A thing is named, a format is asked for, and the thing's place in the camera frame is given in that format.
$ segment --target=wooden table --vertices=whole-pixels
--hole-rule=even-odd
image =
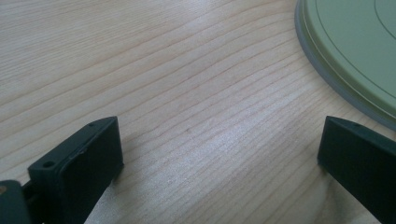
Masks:
[[[290,0],[0,2],[0,179],[118,116],[87,223],[376,223],[317,165],[327,115],[395,132],[305,58]]]

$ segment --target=green plate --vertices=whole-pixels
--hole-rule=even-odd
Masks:
[[[295,24],[318,73],[396,131],[396,0],[300,0]]]

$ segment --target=wood grain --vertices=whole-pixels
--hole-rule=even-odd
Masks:
[[[87,223],[377,223],[316,160],[327,115],[395,132],[305,58],[290,0],[0,2],[0,179],[119,116]]]

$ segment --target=green disc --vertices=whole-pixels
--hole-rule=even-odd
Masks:
[[[396,1],[300,0],[300,43],[318,73],[396,131]]]

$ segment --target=black plastic part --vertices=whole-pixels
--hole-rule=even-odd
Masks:
[[[99,119],[74,133],[28,168],[49,210],[43,221],[83,223],[122,167],[117,118]]]
[[[18,181],[0,181],[0,223],[32,223]]]
[[[381,223],[396,223],[396,143],[357,123],[327,117],[318,163]]]

